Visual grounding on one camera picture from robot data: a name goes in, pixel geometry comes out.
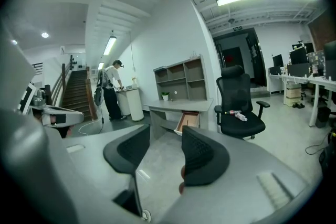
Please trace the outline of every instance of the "black pants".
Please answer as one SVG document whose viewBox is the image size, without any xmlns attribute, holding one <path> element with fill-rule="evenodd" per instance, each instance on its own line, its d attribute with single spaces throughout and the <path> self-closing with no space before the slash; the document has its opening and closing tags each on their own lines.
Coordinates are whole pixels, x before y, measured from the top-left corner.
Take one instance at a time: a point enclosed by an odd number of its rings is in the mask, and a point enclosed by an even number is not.
<svg viewBox="0 0 336 224">
<path fill-rule="evenodd" d="M 109 111 L 110 118 L 112 120 L 120 119 L 122 116 L 117 103 L 117 95 L 114 89 L 104 88 L 104 99 L 107 110 Z"/>
</svg>

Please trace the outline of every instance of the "open drawer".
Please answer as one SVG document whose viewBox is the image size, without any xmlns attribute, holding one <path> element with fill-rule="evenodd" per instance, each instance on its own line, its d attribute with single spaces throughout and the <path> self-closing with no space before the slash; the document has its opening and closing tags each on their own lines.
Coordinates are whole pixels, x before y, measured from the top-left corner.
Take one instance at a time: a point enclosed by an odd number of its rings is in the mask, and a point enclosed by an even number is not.
<svg viewBox="0 0 336 224">
<path fill-rule="evenodd" d="M 191 127 L 199 127 L 200 124 L 199 120 L 200 120 L 199 112 L 182 111 L 182 116 L 174 132 L 182 136 L 182 127 L 184 125 Z"/>
</svg>

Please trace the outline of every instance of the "plastic bottle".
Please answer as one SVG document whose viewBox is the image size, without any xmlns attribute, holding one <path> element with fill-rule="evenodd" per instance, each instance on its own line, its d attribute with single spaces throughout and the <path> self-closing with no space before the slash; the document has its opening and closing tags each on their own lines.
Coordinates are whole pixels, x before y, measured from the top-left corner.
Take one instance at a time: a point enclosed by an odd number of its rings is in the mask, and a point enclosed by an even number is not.
<svg viewBox="0 0 336 224">
<path fill-rule="evenodd" d="M 230 110 L 230 111 L 226 111 L 225 114 L 230 114 L 230 115 L 235 115 L 237 113 L 240 113 L 241 110 Z"/>
<path fill-rule="evenodd" d="M 235 114 L 235 117 L 240 119 L 241 121 L 247 121 L 247 118 L 240 113 Z"/>
</svg>

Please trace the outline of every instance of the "white t-shirt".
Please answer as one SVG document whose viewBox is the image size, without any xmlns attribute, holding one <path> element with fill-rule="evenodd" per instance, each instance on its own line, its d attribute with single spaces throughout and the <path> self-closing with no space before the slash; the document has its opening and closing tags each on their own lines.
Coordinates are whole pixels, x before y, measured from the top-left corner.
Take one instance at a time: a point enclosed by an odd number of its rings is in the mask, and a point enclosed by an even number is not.
<svg viewBox="0 0 336 224">
<path fill-rule="evenodd" d="M 106 72 L 107 76 L 109 77 L 109 80 L 111 81 L 112 84 L 113 84 L 113 79 L 115 79 L 115 80 L 120 79 L 119 73 L 114 66 L 110 66 L 110 67 L 106 68 L 105 72 Z"/>
</svg>

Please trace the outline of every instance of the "black cap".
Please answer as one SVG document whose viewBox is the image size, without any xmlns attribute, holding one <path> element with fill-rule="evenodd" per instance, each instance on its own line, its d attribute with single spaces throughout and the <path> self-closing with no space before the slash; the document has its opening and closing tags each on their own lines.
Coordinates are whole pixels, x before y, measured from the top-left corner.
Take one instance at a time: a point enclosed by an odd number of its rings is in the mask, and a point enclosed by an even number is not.
<svg viewBox="0 0 336 224">
<path fill-rule="evenodd" d="M 114 65 L 117 65 L 117 64 L 122 66 L 122 62 L 120 60 L 115 60 L 112 65 L 114 66 Z"/>
</svg>

